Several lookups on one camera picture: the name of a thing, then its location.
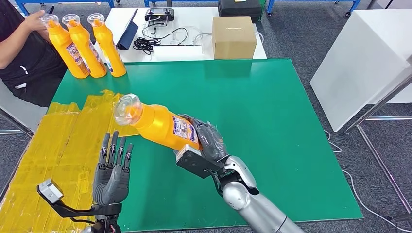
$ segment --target chair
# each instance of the chair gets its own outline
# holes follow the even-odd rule
[[[0,134],[25,133],[32,137],[47,108],[28,103],[13,95],[0,80],[0,116],[19,130],[0,130]]]

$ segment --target robotic arm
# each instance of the robotic arm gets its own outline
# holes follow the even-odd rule
[[[213,125],[185,114],[180,116],[193,124],[203,150],[185,145],[176,155],[178,166],[201,178],[211,175],[218,194],[256,233],[305,233],[257,189],[246,164],[227,153]]]
[[[99,162],[93,182],[94,204],[88,210],[76,210],[64,204],[61,200],[63,192],[51,180],[47,179],[37,186],[39,195],[61,216],[69,217],[74,222],[92,224],[81,233],[120,233],[117,219],[121,212],[121,202],[129,193],[130,161],[133,144],[125,149],[126,138],[120,139],[119,150],[116,154],[118,132],[113,133],[112,142],[108,146],[110,134],[103,139]],[[75,219],[81,216],[95,216],[96,222]]]

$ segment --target person's hand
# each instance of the person's hand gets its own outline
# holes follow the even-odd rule
[[[46,30],[46,26],[41,21],[40,17],[44,15],[45,11],[40,10],[27,16],[21,25],[29,32]]]
[[[179,114],[179,116],[188,120],[194,126],[203,148],[201,153],[205,158],[218,161],[228,155],[223,137],[210,122],[204,123],[187,114]]]
[[[113,133],[110,147],[108,147],[109,138],[110,134],[106,133],[94,175],[93,199],[99,205],[120,203],[129,194],[130,160],[133,144],[129,144],[124,156],[126,138],[122,137],[116,155],[118,132]]]

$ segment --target blue frame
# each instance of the blue frame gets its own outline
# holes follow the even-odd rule
[[[99,0],[101,2],[108,2],[110,8],[115,7],[113,4],[113,0]],[[24,7],[24,4],[26,3],[58,3],[58,2],[96,2],[96,0],[15,0],[17,6],[20,8],[20,10],[23,12],[25,16],[29,15],[29,12],[27,11],[26,7]]]
[[[308,0],[286,0],[286,1],[308,1]],[[334,2],[352,1],[353,2],[352,7],[349,9],[348,12],[346,12],[347,13],[346,16],[349,16],[350,13],[352,13],[352,11],[358,6],[358,4],[361,0],[339,0],[339,1],[336,1],[336,0],[310,0],[310,1],[334,1]],[[273,8],[274,4],[275,4],[275,0],[269,0],[269,5],[268,5],[268,15],[269,16],[272,14],[272,8]]]
[[[166,1],[166,0],[144,0],[144,6],[145,7],[150,7],[149,3],[150,2],[157,2],[157,1]],[[174,0],[174,1],[218,1],[218,0]],[[286,1],[308,1],[308,0],[286,0]],[[336,0],[309,0],[309,1],[334,1],[337,2]],[[352,7],[349,9],[349,14],[358,6],[359,2],[361,0],[339,0],[339,1],[352,1]],[[272,8],[273,5],[275,4],[275,0],[269,0],[269,5],[267,9],[267,13],[270,16],[272,14]]]
[[[144,0],[144,7],[150,7],[150,2],[166,1],[166,0]],[[218,0],[172,0],[172,1],[218,1]]]

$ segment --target cardboard box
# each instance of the cardboard box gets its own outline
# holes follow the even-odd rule
[[[213,17],[215,59],[252,59],[256,37],[249,16]]]

